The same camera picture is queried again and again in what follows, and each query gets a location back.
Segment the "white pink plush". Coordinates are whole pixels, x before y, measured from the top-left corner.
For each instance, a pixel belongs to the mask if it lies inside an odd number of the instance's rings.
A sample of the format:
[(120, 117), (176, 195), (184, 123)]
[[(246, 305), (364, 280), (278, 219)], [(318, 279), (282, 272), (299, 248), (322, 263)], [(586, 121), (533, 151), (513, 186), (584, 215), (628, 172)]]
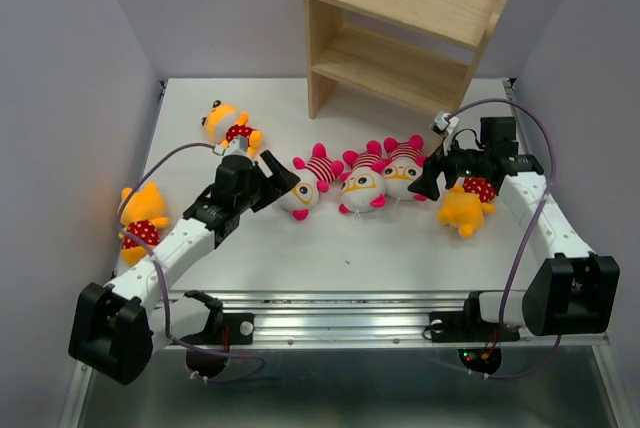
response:
[(409, 186), (421, 176), (427, 158), (423, 154), (423, 137), (412, 135), (405, 142), (388, 137), (384, 140), (383, 147), (386, 167), (382, 176), (386, 184), (386, 194), (399, 201), (425, 202), (427, 198), (424, 195), (409, 190)]
[(323, 143), (316, 143), (307, 158), (294, 157), (292, 164), (299, 181), (280, 199), (279, 205), (294, 220), (301, 222), (308, 218), (321, 195), (329, 192), (331, 185), (343, 173), (344, 164), (331, 158)]
[(342, 159), (347, 168), (339, 176), (339, 212), (347, 215), (383, 208), (386, 204), (386, 182), (383, 177), (386, 161), (383, 159), (382, 145), (371, 140), (364, 151), (347, 150), (342, 154)]

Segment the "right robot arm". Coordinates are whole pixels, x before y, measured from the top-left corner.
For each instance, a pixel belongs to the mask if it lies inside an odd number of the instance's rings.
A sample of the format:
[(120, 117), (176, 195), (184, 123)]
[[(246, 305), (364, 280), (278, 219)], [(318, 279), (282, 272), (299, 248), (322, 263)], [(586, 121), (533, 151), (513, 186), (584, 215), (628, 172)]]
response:
[(454, 327), (472, 338), (495, 326), (535, 336), (605, 332), (620, 276), (615, 259), (597, 254), (573, 229), (549, 192), (550, 176), (534, 156), (520, 153), (514, 118), (482, 118), (474, 149), (459, 145), (458, 122), (449, 113), (436, 116), (432, 129), (442, 143), (410, 191), (437, 200), (440, 177), (447, 189), (461, 177), (486, 180), (523, 229), (539, 268), (523, 293), (471, 293)]

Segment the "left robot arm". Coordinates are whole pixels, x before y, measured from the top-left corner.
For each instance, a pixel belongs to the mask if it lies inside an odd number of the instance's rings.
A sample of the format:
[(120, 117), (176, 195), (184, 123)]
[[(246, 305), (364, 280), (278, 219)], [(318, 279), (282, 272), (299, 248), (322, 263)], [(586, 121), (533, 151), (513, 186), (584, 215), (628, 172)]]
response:
[(261, 158), (267, 172), (247, 155), (227, 151), (213, 183), (157, 247), (123, 275), (80, 292), (68, 345), (73, 359), (128, 385), (165, 347), (184, 346), (190, 335), (210, 342), (221, 334), (219, 300), (195, 290), (172, 303), (168, 289), (218, 248), (246, 211), (266, 208), (298, 183), (271, 152)]

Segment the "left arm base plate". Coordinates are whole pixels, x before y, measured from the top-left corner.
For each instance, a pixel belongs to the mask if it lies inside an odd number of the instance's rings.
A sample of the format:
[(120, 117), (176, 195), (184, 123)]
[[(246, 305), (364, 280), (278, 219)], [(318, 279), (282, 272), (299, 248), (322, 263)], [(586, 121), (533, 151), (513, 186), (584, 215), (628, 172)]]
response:
[(180, 339), (192, 345), (248, 346), (253, 344), (254, 321), (253, 313), (226, 313), (217, 320), (207, 320), (199, 332)]

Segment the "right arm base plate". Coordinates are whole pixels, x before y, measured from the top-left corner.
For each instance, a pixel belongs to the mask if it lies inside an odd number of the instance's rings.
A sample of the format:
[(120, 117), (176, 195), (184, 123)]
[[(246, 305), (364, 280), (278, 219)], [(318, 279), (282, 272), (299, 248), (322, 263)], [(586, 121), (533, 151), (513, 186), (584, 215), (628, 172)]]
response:
[(517, 331), (508, 330), (498, 323), (470, 318), (462, 311), (435, 311), (423, 329), (424, 339), (434, 343), (517, 342)]

